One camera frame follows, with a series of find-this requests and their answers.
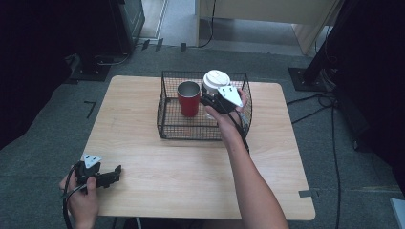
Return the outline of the dark curtain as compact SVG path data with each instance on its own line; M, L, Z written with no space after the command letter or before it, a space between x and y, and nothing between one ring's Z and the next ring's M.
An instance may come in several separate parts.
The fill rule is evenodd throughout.
M0 150L28 131L72 69L92 0L0 0Z
M356 137L405 195L405 0L360 0L339 48L335 82L362 115Z

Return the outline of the person's right hand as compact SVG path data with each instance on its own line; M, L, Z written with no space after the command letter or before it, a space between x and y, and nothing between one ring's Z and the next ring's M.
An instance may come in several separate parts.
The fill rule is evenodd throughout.
M220 114L212 107L204 106L206 112L216 120L224 144L235 143L244 145L246 134L249 130L249 123L244 114L247 99L242 89L238 89L238 91L244 103L243 108L237 107L230 113Z

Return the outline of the person's left hand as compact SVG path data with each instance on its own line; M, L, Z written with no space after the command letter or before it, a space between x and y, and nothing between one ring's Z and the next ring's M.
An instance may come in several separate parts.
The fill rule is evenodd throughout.
M62 213L72 216L75 224L96 224L99 204L96 193L96 179L87 179L87 191L76 191L70 196L66 204L62 205Z

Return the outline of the black metal stand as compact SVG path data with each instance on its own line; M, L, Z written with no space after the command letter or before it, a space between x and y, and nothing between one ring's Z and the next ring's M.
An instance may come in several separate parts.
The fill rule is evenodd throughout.
M323 69L329 69L337 64L337 53L340 50L339 39L346 35L350 19L359 2L360 0L343 1L343 6L337 14L333 29L307 68L288 69L296 91L325 92L327 90L321 79L321 72Z

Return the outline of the white flat object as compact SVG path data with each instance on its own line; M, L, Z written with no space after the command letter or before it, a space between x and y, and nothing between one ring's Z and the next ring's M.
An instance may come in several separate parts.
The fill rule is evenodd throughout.
M405 200L391 198L390 203L392 205L399 229L405 229Z

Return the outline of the black cabinet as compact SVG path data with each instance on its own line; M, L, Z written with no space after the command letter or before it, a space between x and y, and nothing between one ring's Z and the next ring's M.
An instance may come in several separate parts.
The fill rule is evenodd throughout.
M145 22L141 0L110 0L121 53L133 52Z

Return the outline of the clear cup with white lid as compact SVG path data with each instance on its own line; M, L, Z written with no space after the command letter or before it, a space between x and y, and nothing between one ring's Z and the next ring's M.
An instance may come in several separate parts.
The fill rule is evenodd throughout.
M216 94L219 87L228 85L230 85L229 76L219 70L211 70L207 72L202 79L202 88L209 90L209 96Z

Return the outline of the beige wooden furniture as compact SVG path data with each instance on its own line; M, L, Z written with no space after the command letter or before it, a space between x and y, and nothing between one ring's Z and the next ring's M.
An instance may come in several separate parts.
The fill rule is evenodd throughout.
M308 54L325 26L332 26L345 0L195 0L200 19L214 17L288 23L303 54Z

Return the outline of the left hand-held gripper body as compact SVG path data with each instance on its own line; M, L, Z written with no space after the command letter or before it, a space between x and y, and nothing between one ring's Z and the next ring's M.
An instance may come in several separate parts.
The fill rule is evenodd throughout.
M100 156L84 154L75 169L76 182L86 184L89 177L94 177L100 169Z

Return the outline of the black floor base plate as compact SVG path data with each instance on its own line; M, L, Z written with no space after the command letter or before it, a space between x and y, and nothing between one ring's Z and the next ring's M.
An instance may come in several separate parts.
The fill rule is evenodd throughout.
M104 82L110 70L109 66L100 65L97 62L86 66L77 54L67 56L65 61L72 71L65 80L66 84L77 84L79 81Z

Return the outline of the red steel-lined cup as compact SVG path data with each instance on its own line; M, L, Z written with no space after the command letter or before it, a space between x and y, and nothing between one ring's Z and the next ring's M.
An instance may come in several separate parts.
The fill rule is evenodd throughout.
M183 81L177 88L177 94L181 106L181 114L185 117L195 116L199 111L200 85L194 81Z

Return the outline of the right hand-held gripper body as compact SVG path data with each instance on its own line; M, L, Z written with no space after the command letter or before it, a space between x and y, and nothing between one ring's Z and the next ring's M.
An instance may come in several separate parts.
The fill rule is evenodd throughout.
M220 114L227 114L237 107L243 108L244 103L238 89L235 86L222 86L217 93L209 98L210 106Z

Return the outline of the black wire mesh basket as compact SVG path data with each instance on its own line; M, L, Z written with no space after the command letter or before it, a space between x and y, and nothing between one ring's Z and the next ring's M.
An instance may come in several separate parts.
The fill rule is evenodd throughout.
M245 73L228 73L230 85L245 92L245 118L252 121L252 98L248 77ZM160 138L176 140L221 140L221 133L215 119L210 116L202 103L194 117L181 114L177 97L177 88L183 81L194 81L201 88L203 72L163 71L161 74L161 92L158 106L157 127Z

